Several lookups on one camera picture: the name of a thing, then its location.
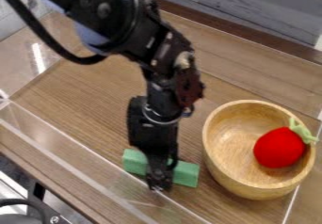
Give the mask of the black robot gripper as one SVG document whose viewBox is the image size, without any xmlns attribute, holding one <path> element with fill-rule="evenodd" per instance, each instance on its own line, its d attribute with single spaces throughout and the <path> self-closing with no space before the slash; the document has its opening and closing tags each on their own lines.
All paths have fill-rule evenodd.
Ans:
<svg viewBox="0 0 322 224">
<path fill-rule="evenodd" d="M 146 181 L 154 191 L 170 190 L 172 187 L 171 163 L 178 158 L 180 116 L 182 110 L 172 105 L 155 109 L 146 96 L 136 96 L 130 100 L 128 141 L 147 156 Z"/>
</svg>

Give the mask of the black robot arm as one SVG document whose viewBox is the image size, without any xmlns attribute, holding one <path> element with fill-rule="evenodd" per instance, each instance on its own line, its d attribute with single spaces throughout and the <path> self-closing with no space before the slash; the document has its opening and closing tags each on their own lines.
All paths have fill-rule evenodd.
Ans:
<svg viewBox="0 0 322 224">
<path fill-rule="evenodd" d="M 99 57 L 119 54 L 139 64 L 146 94 L 128 103 L 128 141 L 147 159 L 148 187 L 168 190 L 179 164 L 179 121 L 205 96 L 192 43 L 162 19 L 154 0 L 48 1 L 74 20 Z"/>
</svg>

